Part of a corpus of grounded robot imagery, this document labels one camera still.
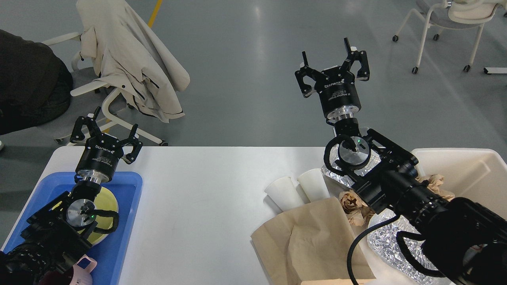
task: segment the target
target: pink object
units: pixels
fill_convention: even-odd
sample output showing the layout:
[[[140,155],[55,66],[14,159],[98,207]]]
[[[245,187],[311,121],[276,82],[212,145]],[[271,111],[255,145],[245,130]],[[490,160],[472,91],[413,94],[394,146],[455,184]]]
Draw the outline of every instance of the pink object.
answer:
[[[83,259],[90,261],[90,264],[88,264],[85,268],[78,265],[78,263],[80,263]],[[90,273],[93,269],[95,269],[95,266],[97,266],[97,261],[95,261],[95,259],[88,257],[87,255],[83,255],[83,257],[81,257],[81,259],[73,265],[74,274],[69,285],[92,285],[93,278]]]

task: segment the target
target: yellow floor line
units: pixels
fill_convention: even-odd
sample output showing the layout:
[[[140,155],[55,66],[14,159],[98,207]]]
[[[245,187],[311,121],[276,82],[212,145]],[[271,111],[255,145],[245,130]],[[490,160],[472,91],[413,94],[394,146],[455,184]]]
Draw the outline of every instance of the yellow floor line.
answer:
[[[155,5],[155,8],[153,9],[152,16],[150,17],[150,20],[148,21],[148,27],[153,26],[153,22],[155,22],[155,18],[157,17],[158,10],[160,9],[160,5],[162,5],[162,0],[157,0],[157,4]]]

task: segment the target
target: dark clothing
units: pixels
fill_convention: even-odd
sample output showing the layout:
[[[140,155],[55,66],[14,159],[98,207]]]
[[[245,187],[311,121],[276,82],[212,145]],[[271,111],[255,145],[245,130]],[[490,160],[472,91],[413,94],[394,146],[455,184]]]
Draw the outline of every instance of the dark clothing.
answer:
[[[70,105],[72,75],[51,49],[0,30],[0,134],[47,123]]]

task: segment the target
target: gray floor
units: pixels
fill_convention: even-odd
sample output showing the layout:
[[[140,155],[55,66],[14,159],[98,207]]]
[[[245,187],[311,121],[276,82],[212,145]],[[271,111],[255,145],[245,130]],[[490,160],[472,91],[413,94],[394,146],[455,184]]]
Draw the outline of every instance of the gray floor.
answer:
[[[147,21],[156,1],[128,2]],[[73,2],[3,0],[0,6],[0,28],[25,39],[82,28]],[[482,72],[507,66],[503,10],[487,23],[469,73],[461,70],[475,31],[447,30],[434,42],[433,29],[413,75],[422,22],[412,18],[400,41],[391,41],[413,6],[405,0],[163,2],[153,30],[191,76],[179,94],[187,115],[170,124],[134,111],[126,117],[173,146],[324,146],[332,130],[318,97],[300,94],[294,71],[303,50],[316,69],[341,64],[348,37],[370,60],[370,81],[357,84],[361,125],[408,150],[489,148],[506,159],[507,76]],[[66,43],[54,51],[69,62],[77,48]],[[7,145],[0,153],[3,241],[58,146],[34,128],[0,139]]]

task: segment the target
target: blue tray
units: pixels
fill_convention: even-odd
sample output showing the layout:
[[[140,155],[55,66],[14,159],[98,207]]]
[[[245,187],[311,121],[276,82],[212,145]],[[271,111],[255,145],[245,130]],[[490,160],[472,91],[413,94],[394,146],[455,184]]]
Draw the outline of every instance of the blue tray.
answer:
[[[28,226],[26,219],[62,192],[71,191],[75,185],[75,174],[75,172],[56,172],[41,180],[5,246],[5,253],[23,242],[24,239],[20,234]],[[116,172],[111,182],[102,185],[111,190],[118,201],[120,223],[114,233],[108,235],[86,254],[97,261],[97,267],[91,273],[93,284],[117,285],[141,197],[142,178],[135,172]]]

